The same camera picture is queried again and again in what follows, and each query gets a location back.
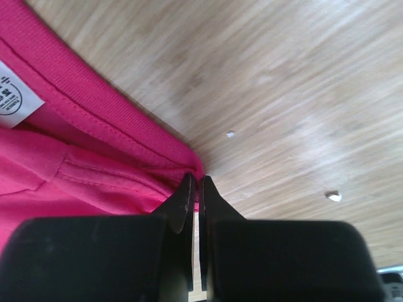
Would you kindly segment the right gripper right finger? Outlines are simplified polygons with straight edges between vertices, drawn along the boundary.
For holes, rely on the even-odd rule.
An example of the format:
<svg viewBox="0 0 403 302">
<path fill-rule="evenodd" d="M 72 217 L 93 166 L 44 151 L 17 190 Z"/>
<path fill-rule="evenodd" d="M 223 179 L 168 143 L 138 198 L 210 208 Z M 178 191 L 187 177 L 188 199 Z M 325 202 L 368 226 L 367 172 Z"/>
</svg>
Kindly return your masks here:
<svg viewBox="0 0 403 302">
<path fill-rule="evenodd" d="M 209 301 L 383 301 L 358 230 L 343 221 L 248 220 L 200 181 L 201 287 Z"/>
</svg>

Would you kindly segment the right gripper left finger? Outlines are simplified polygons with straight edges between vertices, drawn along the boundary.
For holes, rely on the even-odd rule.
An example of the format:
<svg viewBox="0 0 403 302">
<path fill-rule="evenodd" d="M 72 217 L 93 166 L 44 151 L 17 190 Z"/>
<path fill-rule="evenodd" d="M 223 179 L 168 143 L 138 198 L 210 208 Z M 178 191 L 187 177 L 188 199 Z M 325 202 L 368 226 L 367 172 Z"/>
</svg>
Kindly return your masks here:
<svg viewBox="0 0 403 302">
<path fill-rule="evenodd" d="M 2 301 L 187 301 L 194 178 L 148 215 L 32 218 L 1 253 Z"/>
</svg>

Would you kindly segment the pink t-shirt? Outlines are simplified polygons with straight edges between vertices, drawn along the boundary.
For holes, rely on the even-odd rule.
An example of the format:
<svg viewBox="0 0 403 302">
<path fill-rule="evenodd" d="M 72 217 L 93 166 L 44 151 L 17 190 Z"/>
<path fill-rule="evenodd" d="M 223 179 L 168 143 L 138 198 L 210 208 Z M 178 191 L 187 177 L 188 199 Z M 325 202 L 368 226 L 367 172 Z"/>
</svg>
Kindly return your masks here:
<svg viewBox="0 0 403 302">
<path fill-rule="evenodd" d="M 1 2 L 1 244 L 34 217 L 146 214 L 196 154 L 22 1 Z"/>
</svg>

